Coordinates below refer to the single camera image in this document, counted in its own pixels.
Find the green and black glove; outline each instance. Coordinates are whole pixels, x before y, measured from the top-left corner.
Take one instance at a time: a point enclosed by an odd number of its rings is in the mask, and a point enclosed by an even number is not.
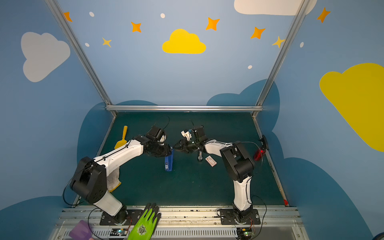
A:
[[[161,213],[156,204],[147,204],[127,240],[149,240],[156,229]]]

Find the black mounting plate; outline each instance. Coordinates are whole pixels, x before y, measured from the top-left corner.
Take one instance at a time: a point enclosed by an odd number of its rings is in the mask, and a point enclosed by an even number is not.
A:
[[[219,209],[217,210],[217,214],[220,215],[221,225],[239,225],[239,223],[235,220],[233,209]],[[249,218],[252,218],[254,225],[261,224],[257,209],[252,209]],[[251,220],[249,218],[247,218],[247,221],[242,223],[242,225],[251,225]]]
[[[106,212],[101,214],[100,225],[101,226],[132,226],[135,225],[141,217],[143,210],[141,209],[127,209],[127,220],[123,224],[117,224],[116,221]]]

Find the yellow shovel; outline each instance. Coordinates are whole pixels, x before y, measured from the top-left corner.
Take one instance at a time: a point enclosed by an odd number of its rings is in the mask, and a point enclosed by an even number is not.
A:
[[[127,130],[128,130],[128,126],[124,126],[124,130],[122,131],[122,140],[116,143],[115,149],[118,149],[119,147],[127,143],[127,140],[125,140],[125,135],[127,134]]]

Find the eraser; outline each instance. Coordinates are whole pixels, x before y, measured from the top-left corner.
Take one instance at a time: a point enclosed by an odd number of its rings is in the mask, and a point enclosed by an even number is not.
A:
[[[214,165],[217,164],[217,162],[211,157],[211,156],[208,156],[205,158],[207,160],[207,162],[209,163],[209,165],[211,165],[211,167],[213,167]]]

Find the robotic arm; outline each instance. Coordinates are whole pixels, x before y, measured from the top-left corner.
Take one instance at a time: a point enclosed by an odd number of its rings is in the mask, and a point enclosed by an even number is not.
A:
[[[88,203],[102,209],[116,224],[127,219],[126,206],[107,190],[107,176],[116,168],[143,153],[155,157],[171,155],[172,148],[164,143],[165,132],[156,126],[143,135],[137,135],[127,144],[96,158],[80,160],[70,188]]]
[[[225,143],[208,139],[203,126],[195,129],[184,130],[184,136],[174,149],[180,152],[192,153],[197,150],[208,154],[218,155],[223,158],[225,168],[233,180],[235,199],[233,201],[234,217],[238,223],[249,219],[253,210],[250,197],[250,183],[255,163],[240,142]]]

